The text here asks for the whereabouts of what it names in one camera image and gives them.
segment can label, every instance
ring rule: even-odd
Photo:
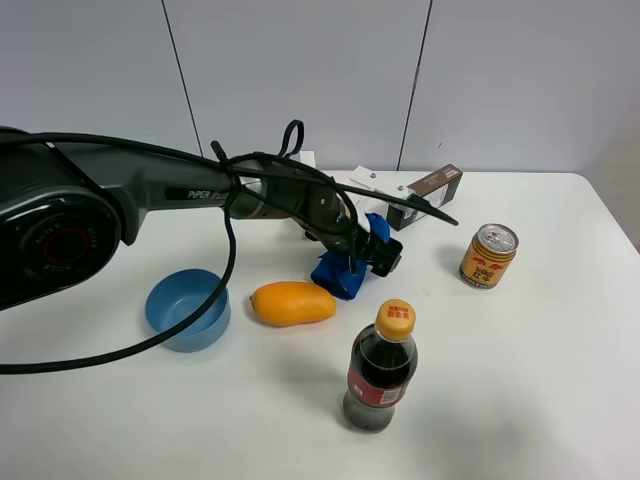
[[[349,366],[349,373],[347,374],[347,383],[351,393],[362,403],[370,407],[390,407],[391,405],[395,405],[402,400],[409,386],[408,383],[405,383],[393,389],[374,387],[362,378],[351,365]]]
[[[513,260],[512,255],[506,259],[488,256],[476,248],[475,242],[471,242],[460,264],[460,274],[463,280],[473,287],[493,288],[504,275],[511,260]]]

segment gold can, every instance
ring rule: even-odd
[[[497,223],[483,225],[471,239],[460,264],[460,277],[468,285],[488,290],[495,287],[516,256],[518,236]]]

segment can lid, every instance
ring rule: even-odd
[[[393,298],[382,304],[376,318],[376,330],[394,342],[406,340],[416,323],[416,312],[404,300]]]
[[[508,227],[498,223],[487,223],[478,230],[478,240],[492,252],[512,253],[518,248],[518,236]]]

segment brown box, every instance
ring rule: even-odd
[[[446,165],[407,186],[406,198],[417,195],[428,200],[434,207],[440,208],[453,199],[461,178],[462,171],[458,167]],[[387,222],[395,230],[402,230],[425,215],[409,207],[390,204],[387,209]]]

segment robotic arm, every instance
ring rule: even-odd
[[[152,210],[222,207],[226,216],[236,219],[291,217],[327,250],[349,256],[352,269],[356,260],[365,260],[380,276],[395,268],[402,245],[393,239],[384,242],[358,226],[357,212],[345,191],[400,203],[457,224],[426,201],[409,202],[339,185],[289,160],[291,154],[285,155],[284,149],[295,127],[299,137],[292,153],[297,153],[303,128],[294,121],[279,155],[256,152],[227,159],[213,142],[220,162],[111,137],[0,128],[0,310],[88,279],[107,264],[120,241],[135,242]],[[42,364],[50,368],[37,371],[69,369],[54,368],[56,363],[64,362]],[[14,366],[0,365],[0,374],[37,373],[5,367]]]

